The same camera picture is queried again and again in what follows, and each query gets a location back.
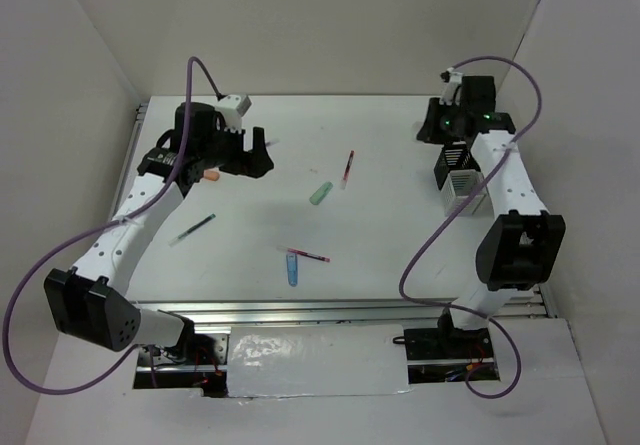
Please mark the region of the green lead case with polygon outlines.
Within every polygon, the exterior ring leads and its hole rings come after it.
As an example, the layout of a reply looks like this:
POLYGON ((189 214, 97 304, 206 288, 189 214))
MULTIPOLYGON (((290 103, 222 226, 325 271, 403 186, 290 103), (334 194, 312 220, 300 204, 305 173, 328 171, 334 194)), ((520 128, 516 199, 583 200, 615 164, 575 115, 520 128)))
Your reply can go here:
POLYGON ((331 192, 331 190, 333 189, 333 183, 330 181, 327 181, 325 183, 323 183, 310 197, 309 197, 309 202, 314 205, 317 206, 319 205, 325 198, 326 196, 331 192))

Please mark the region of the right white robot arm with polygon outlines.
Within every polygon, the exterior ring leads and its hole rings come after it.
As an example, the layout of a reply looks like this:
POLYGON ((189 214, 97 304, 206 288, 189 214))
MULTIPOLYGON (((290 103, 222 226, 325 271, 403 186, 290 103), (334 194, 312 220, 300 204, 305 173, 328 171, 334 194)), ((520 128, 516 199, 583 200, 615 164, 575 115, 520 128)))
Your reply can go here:
POLYGON ((444 89, 429 101, 420 142, 441 148, 434 176, 446 216, 472 215, 490 203, 494 222, 475 254, 476 277, 447 311, 436 344, 460 356, 518 292, 546 282, 566 232, 529 179, 509 114, 496 109, 493 77, 442 73, 444 89))

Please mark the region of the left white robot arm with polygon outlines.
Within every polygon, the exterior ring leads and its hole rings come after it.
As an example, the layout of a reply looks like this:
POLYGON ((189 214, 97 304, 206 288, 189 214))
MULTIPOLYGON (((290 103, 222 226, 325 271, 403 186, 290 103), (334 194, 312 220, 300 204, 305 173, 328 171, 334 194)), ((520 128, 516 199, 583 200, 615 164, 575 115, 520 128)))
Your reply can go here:
POLYGON ((257 179, 273 169, 262 128, 252 129, 252 147, 244 147, 242 119, 251 105, 246 95, 227 95, 214 105, 176 109, 173 128, 139 164, 114 227, 68 270, 47 275, 44 290, 59 332, 115 352, 152 345, 176 364, 193 359, 198 341, 190 319, 140 309, 126 294, 156 233, 206 170, 257 179))

